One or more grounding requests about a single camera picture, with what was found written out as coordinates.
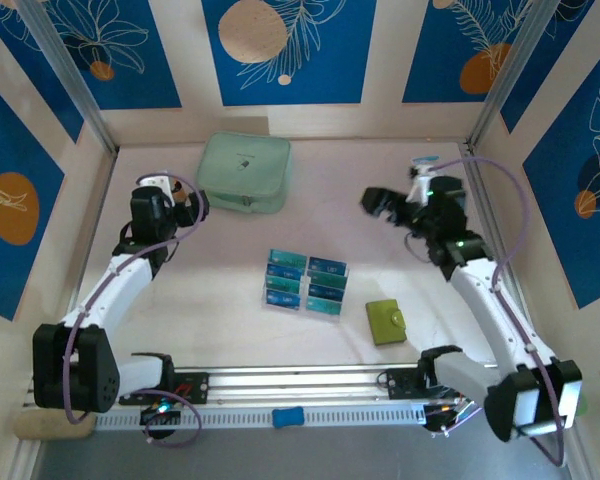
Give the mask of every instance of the grey floor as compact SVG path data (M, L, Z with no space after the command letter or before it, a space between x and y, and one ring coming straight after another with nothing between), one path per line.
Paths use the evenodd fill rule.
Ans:
M47 443L32 478L571 478L566 469L550 465L528 440L501 443L482 415L463 425L448 439L432 439L422 427L208 430L202 433L194 446L183 450L150 446L140 432L100 432L86 440Z

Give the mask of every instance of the olive green wallet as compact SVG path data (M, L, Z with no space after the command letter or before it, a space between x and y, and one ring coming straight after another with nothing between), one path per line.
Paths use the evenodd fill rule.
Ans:
M407 339L406 324L396 300L370 302L366 307L373 343L376 346L401 343Z

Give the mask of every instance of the table surface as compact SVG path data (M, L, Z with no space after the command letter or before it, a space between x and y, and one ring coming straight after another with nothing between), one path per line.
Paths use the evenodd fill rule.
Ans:
M202 144L120 151L87 262L79 299L101 277L129 221L135 179L169 170L194 178ZM112 341L116 356L169 353L177 366L286 366L415 362L420 351L461 346L473 359L493 355L468 307L432 265L403 246L407 233L362 211L368 186L408 192L410 159L460 155L455 143L295 141L292 188L274 215L213 209L140 294ZM448 169L465 176L462 166ZM468 192L470 228L480 232ZM413 242L425 255L424 245ZM262 305L269 249L347 262L342 314L329 321L308 312ZM373 344L365 304L395 298L407 324L404 344Z

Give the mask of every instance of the beige circle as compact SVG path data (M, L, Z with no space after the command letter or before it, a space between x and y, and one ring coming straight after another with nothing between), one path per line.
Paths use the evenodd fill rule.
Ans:
M433 6L440 9L449 8L454 3L456 3L456 0L433 0Z
M282 17L262 0L240 0L218 25L220 43L231 58L242 63L266 62L287 44Z
M38 3L42 3L42 2L46 2L47 0L38 0ZM14 3L14 0L0 0L0 3L2 5L4 5L7 8L10 8L12 10L15 10L16 5Z

